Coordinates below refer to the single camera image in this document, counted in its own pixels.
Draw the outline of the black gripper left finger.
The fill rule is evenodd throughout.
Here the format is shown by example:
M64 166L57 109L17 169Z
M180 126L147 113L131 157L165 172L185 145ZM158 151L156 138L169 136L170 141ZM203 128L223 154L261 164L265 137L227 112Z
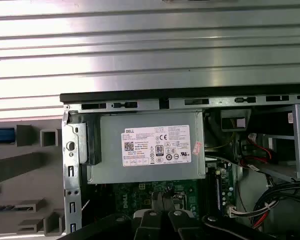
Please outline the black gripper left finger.
M164 213L162 192L153 192L151 208L135 212L134 217L114 213L73 232L75 240L158 240Z

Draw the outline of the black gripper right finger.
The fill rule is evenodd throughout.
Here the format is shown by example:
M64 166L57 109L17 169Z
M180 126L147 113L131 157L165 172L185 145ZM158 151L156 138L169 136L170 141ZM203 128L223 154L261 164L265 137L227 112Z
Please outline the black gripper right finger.
M200 220L188 212L176 209L172 194L165 193L165 209L174 231L181 240L274 240L275 237L259 232L227 217L205 215Z

